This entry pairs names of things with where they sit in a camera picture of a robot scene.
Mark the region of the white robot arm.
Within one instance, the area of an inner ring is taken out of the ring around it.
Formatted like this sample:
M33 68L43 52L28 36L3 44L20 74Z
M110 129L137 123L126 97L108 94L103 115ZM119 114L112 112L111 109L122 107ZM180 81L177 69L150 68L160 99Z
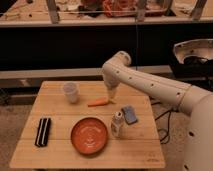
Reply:
M189 115L183 171L213 171L213 92L129 68L131 57L117 52L102 65L108 91L124 83Z

